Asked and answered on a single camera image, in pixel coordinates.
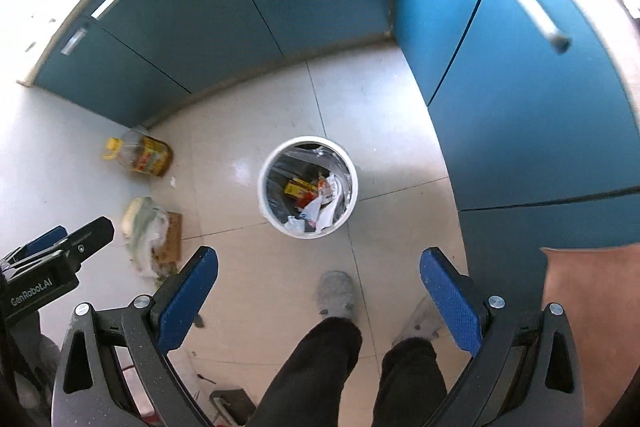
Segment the white plastic wrapper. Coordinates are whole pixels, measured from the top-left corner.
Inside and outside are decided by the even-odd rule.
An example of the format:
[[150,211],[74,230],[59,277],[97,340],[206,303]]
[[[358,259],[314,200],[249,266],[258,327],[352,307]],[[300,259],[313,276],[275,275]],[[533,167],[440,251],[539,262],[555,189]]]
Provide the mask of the white plastic wrapper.
[[333,227],[338,210],[346,202],[343,182],[336,174],[319,176],[317,182],[311,184],[318,188],[317,197],[310,202],[293,199],[294,213],[284,222],[284,227],[294,235],[319,234]]

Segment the yellow brown seasoning box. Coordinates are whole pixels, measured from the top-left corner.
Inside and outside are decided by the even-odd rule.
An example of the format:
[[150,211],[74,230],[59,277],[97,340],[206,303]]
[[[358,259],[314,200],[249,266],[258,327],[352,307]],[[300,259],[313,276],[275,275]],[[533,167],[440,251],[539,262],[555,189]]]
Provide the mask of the yellow brown seasoning box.
[[318,188],[309,182],[306,182],[299,178],[289,179],[285,184],[283,194],[289,198],[299,200],[311,200],[315,199],[318,195]]

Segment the white trash bin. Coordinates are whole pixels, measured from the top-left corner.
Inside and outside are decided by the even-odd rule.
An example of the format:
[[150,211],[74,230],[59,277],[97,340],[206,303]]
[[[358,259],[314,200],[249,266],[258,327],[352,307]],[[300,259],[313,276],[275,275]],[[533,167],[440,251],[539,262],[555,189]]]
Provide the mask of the white trash bin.
[[321,136],[288,140],[265,160],[257,181],[262,217],[293,239],[320,239],[341,228],[359,194],[346,150]]

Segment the right grey slipper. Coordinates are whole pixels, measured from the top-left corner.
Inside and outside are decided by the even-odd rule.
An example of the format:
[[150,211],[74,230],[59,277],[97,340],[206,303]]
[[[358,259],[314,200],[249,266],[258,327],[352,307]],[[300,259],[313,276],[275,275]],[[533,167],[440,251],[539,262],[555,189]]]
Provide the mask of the right grey slipper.
[[445,322],[433,299],[426,295],[418,303],[408,322],[394,339],[392,346],[396,347],[399,343],[410,339],[421,339],[431,343],[439,337],[439,333],[444,327]]

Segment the grey slipper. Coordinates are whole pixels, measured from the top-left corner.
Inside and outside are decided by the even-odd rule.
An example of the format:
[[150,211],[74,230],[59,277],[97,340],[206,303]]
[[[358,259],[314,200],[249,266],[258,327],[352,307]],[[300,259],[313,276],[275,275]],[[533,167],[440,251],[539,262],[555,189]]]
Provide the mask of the grey slipper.
[[355,287],[342,271],[329,271],[320,277],[316,290],[317,307],[323,320],[338,317],[352,321],[355,315]]
[[426,295],[418,303],[408,322],[394,339],[392,346],[396,347],[399,343],[410,339],[421,339],[431,343],[439,337],[439,333],[444,327],[445,322],[433,299]]

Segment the right black trouser leg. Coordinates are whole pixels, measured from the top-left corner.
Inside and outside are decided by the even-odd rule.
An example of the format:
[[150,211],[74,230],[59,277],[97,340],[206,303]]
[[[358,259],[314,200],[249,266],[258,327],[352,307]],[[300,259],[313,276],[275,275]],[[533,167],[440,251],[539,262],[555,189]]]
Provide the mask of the right black trouser leg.
[[424,426],[447,396],[430,340],[401,340],[384,355],[373,426]]

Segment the black trouser leg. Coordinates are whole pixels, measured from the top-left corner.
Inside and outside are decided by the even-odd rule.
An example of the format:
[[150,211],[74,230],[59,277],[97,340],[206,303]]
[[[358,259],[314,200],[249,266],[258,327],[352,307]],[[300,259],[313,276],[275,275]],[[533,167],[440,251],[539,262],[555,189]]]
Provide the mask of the black trouser leg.
[[361,349],[360,329],[345,317],[319,322],[273,378],[251,426],[336,426],[341,396]]
[[430,340],[401,340],[384,355],[373,426],[424,426],[447,396]]

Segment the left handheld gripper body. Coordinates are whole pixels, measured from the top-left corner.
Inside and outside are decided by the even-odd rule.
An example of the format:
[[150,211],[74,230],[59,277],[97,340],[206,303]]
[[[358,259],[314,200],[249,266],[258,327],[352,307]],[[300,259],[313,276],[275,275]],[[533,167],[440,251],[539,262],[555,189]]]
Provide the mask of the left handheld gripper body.
[[56,227],[1,260],[1,313],[13,326],[79,285],[76,273],[114,239],[113,223],[99,217],[73,233]]

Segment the wooden cutting board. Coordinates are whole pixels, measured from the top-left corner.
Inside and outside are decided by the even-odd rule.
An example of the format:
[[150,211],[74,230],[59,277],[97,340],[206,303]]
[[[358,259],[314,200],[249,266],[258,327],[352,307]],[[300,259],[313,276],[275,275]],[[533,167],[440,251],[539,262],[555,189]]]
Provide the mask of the wooden cutting board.
[[168,228],[164,243],[152,248],[152,259],[157,269],[175,268],[182,258],[182,214],[168,213]]

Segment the plastic bag with vegetables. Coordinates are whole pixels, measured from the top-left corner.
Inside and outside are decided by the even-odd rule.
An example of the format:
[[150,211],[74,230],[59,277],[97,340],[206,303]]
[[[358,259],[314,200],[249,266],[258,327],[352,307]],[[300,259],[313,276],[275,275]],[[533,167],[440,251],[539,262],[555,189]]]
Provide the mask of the plastic bag with vegetables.
[[137,197],[130,202],[122,217],[122,236],[140,277],[158,277],[154,251],[165,245],[168,228],[168,213],[152,197]]

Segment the left black trouser leg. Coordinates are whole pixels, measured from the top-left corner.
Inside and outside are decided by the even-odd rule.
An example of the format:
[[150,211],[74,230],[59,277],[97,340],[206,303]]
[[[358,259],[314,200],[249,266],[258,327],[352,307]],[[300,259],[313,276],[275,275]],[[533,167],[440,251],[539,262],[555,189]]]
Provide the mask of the left black trouser leg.
[[360,329],[345,317],[319,322],[273,378],[251,426],[336,426],[341,396],[361,349]]

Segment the left grey slipper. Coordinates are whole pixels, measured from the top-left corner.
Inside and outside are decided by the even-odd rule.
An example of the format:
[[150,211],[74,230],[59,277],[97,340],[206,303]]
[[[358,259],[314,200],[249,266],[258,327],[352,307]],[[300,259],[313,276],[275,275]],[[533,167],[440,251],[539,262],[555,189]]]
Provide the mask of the left grey slipper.
[[329,271],[320,277],[316,290],[317,307],[323,320],[338,317],[352,321],[355,315],[355,287],[342,271]]

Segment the yellow cooking oil bottle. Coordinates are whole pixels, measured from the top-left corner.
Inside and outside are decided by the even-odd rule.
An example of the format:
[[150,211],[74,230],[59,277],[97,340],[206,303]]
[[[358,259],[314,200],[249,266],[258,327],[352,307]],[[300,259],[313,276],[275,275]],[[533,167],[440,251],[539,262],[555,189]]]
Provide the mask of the yellow cooking oil bottle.
[[108,138],[102,158],[117,161],[128,171],[161,178],[171,166],[174,152],[164,141],[136,129],[121,138]]

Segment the teal cabinet doors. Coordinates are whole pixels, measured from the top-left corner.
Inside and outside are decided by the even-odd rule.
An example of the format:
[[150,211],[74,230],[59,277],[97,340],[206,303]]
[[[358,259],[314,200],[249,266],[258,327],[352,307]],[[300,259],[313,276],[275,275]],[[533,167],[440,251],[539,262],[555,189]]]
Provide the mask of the teal cabinet doors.
[[32,82],[135,126],[226,80],[392,36],[434,118],[472,277],[639,238],[639,26],[620,0],[81,0]]

